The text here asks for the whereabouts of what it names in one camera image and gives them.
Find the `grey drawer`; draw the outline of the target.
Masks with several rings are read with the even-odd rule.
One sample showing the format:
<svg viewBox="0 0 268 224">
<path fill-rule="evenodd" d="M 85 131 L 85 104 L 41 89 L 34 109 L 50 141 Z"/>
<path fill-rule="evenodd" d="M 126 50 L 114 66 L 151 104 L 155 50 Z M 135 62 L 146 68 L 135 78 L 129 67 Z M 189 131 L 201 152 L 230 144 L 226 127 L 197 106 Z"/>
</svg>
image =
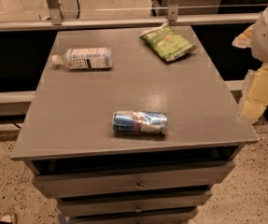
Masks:
<svg viewBox="0 0 268 224">
<path fill-rule="evenodd" d="M 67 175 L 40 175 L 34 185 L 47 197 L 70 198 L 220 183 L 233 161 L 173 164 Z"/>
<path fill-rule="evenodd" d="M 60 201 L 58 208 L 69 217 L 89 217 L 106 214 L 139 213 L 152 210 L 196 207 L 212 195 L 210 190 L 176 191 L 110 198 Z"/>
<path fill-rule="evenodd" d="M 141 213 L 109 214 L 101 216 L 77 217 L 74 224 L 153 224 L 165 222 L 187 222 L 196 216 L 196 208 L 176 208 L 146 211 Z"/>
</svg>

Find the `blue silver energy drink can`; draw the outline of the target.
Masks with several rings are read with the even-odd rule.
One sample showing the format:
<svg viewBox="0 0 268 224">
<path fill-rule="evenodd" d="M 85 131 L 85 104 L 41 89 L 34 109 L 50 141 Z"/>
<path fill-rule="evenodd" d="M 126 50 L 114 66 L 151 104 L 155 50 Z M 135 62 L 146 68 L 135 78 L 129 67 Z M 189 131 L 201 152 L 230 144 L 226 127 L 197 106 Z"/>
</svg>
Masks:
<svg viewBox="0 0 268 224">
<path fill-rule="evenodd" d="M 112 126 L 116 133 L 165 135 L 168 118 L 165 113 L 160 112 L 115 111 Z"/>
</svg>

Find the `middle grey drawer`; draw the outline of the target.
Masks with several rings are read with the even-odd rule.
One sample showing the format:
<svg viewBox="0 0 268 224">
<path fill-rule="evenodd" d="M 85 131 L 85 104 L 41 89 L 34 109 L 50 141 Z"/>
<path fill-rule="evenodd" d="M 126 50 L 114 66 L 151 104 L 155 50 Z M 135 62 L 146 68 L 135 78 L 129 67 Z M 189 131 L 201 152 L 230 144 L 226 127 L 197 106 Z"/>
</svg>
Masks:
<svg viewBox="0 0 268 224">
<path fill-rule="evenodd" d="M 69 217 L 89 217 L 106 214 L 139 213 L 152 210 L 196 207 L 212 195 L 210 190 L 176 191 L 110 198 L 60 201 L 58 208 Z"/>
</svg>

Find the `grey drawer cabinet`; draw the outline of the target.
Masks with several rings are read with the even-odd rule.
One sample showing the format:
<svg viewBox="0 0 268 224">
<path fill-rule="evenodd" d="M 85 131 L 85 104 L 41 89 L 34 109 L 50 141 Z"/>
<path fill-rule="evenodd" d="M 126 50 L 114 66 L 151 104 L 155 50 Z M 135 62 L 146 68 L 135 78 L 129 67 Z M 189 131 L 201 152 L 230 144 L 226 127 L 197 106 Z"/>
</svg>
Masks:
<svg viewBox="0 0 268 224">
<path fill-rule="evenodd" d="M 47 64 L 11 157 L 40 175 L 67 175 L 173 164 L 233 161 L 257 141 L 238 118 L 238 106 L 202 47 L 175 62 L 163 62 L 140 30 L 108 29 L 57 34 L 52 50 L 109 47 L 108 71 L 71 72 Z M 113 130 L 115 111 L 165 113 L 162 134 Z M 110 198 L 176 191 L 211 190 L 215 185 L 154 189 L 70 198 Z"/>
</svg>

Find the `bottom grey drawer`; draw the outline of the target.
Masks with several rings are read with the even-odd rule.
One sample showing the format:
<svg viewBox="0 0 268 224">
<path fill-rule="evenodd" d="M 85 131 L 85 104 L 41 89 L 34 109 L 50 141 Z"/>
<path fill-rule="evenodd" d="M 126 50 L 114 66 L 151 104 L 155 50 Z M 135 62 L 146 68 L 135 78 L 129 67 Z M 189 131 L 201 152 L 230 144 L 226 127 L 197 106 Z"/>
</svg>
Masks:
<svg viewBox="0 0 268 224">
<path fill-rule="evenodd" d="M 146 211 L 141 213 L 109 214 L 101 216 L 77 217 L 74 224 L 153 224 L 165 222 L 187 222 L 196 216 L 196 208 L 176 208 Z"/>
</svg>

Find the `shoe tip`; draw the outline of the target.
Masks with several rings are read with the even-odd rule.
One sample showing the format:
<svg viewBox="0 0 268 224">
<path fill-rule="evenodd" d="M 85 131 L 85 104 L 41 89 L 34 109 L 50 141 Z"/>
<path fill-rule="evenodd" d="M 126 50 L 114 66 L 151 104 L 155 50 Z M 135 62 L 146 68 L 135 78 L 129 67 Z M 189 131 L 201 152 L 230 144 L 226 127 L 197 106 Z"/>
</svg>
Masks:
<svg viewBox="0 0 268 224">
<path fill-rule="evenodd" d="M 16 216 L 12 213 L 4 213 L 0 217 L 0 224 L 17 224 Z"/>
</svg>

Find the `blue plastic water bottle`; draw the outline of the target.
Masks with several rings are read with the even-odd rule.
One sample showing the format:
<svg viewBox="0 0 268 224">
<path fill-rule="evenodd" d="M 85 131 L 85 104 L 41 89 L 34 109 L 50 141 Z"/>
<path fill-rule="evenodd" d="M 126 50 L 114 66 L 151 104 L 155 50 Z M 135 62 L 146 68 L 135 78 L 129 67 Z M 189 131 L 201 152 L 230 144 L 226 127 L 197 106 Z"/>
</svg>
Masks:
<svg viewBox="0 0 268 224">
<path fill-rule="evenodd" d="M 110 69 L 110 48 L 68 49 L 63 55 L 53 55 L 54 65 L 63 65 L 70 70 Z"/>
</svg>

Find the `top grey drawer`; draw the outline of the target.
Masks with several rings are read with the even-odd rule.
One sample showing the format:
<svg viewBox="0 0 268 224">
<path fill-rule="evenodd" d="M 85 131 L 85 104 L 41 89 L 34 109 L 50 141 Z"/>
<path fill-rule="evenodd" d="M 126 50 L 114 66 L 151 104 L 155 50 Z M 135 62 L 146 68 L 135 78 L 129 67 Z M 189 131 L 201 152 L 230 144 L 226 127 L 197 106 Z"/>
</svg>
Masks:
<svg viewBox="0 0 268 224">
<path fill-rule="evenodd" d="M 47 197 L 70 198 L 220 183 L 233 161 L 173 164 L 67 175 L 40 175 L 34 185 Z"/>
</svg>

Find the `metal glass railing frame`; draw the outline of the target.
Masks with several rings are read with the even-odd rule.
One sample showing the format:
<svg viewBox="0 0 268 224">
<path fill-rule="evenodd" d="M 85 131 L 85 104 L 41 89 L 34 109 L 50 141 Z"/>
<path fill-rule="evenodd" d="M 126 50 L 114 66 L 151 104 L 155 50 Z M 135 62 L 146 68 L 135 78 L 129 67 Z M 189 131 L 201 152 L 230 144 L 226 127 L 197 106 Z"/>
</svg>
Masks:
<svg viewBox="0 0 268 224">
<path fill-rule="evenodd" d="M 0 32 L 254 22 L 268 0 L 0 0 Z"/>
</svg>

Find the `green chip bag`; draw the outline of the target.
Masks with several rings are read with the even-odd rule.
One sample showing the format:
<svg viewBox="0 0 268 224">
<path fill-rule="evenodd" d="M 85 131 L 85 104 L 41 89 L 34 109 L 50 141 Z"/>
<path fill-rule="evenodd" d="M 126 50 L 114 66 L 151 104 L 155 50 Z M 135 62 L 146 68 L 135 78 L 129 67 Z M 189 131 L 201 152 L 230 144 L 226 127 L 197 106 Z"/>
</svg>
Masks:
<svg viewBox="0 0 268 224">
<path fill-rule="evenodd" d="M 168 23 L 144 31 L 139 38 L 167 63 L 189 54 L 196 46 L 178 34 Z"/>
</svg>

